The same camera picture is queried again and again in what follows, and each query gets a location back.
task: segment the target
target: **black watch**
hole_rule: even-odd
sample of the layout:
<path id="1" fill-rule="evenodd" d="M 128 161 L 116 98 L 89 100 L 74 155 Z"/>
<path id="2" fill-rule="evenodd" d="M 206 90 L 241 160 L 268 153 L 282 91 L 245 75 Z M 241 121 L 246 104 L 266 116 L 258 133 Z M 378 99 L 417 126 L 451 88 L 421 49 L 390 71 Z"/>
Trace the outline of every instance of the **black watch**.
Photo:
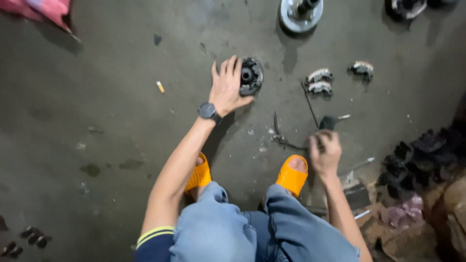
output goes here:
<path id="1" fill-rule="evenodd" d="M 211 103 L 204 102 L 198 109 L 199 117 L 202 119 L 212 119 L 215 123 L 220 124 L 222 117 L 215 110 L 215 106 Z"/>

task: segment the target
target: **pink bag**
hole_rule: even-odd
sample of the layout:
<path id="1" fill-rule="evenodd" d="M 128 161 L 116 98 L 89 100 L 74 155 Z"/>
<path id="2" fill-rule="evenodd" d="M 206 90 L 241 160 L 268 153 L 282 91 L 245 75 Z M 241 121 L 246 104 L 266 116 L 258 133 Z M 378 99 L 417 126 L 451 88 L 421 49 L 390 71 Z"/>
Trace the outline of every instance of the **pink bag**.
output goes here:
<path id="1" fill-rule="evenodd" d="M 63 21 L 63 16 L 69 12 L 69 2 L 70 0 L 0 0 L 0 9 L 39 21 L 48 18 L 70 32 Z"/>

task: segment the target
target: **navy sleeve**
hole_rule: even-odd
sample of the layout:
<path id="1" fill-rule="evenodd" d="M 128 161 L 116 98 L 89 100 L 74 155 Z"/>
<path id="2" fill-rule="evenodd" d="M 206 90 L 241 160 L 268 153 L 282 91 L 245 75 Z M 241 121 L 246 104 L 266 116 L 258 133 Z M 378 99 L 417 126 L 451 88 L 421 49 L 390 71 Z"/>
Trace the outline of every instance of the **navy sleeve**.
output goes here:
<path id="1" fill-rule="evenodd" d="M 175 244 L 173 230 L 173 227 L 158 227 L 142 235 L 137 241 L 136 262 L 170 262 L 168 249 Z"/>

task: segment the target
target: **jeans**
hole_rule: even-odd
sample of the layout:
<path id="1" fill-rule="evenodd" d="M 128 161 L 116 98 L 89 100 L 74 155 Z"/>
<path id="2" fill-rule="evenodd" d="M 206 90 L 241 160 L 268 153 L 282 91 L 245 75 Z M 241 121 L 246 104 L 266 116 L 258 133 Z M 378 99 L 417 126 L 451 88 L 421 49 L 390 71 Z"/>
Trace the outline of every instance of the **jeans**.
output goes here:
<path id="1" fill-rule="evenodd" d="M 209 183 L 183 209 L 171 262 L 358 262 L 359 250 L 280 185 L 266 192 L 264 212 L 240 212 Z"/>

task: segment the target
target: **concrete floor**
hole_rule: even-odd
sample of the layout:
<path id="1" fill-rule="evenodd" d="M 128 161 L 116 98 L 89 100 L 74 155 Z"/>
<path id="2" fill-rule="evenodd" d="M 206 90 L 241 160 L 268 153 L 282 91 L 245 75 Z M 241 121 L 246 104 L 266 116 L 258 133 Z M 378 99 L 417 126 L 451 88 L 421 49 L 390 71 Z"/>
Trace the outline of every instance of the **concrete floor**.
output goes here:
<path id="1" fill-rule="evenodd" d="M 214 179 L 243 210 L 257 207 L 295 153 L 271 142 L 274 111 L 294 143 L 315 131 L 299 86 L 315 69 L 330 67 L 336 76 L 331 101 L 312 100 L 316 115 L 352 115 L 336 127 L 341 172 L 377 158 L 356 171 L 366 182 L 398 141 L 451 122 L 466 80 L 465 2 L 425 11 L 408 32 L 385 17 L 381 0 L 325 1 L 306 40 L 276 30 L 277 7 L 265 0 L 75 1 L 81 45 L 47 25 L 0 16 L 0 214 L 10 227 L 0 244 L 20 243 L 18 261 L 131 260 L 149 191 L 208 97 L 212 62 L 233 54 L 262 61 L 264 86 L 204 152 Z M 154 33 L 163 37 L 158 47 Z M 369 86 L 347 75 L 355 60 L 374 64 Z M 18 240 L 28 225 L 53 242 L 38 250 Z"/>

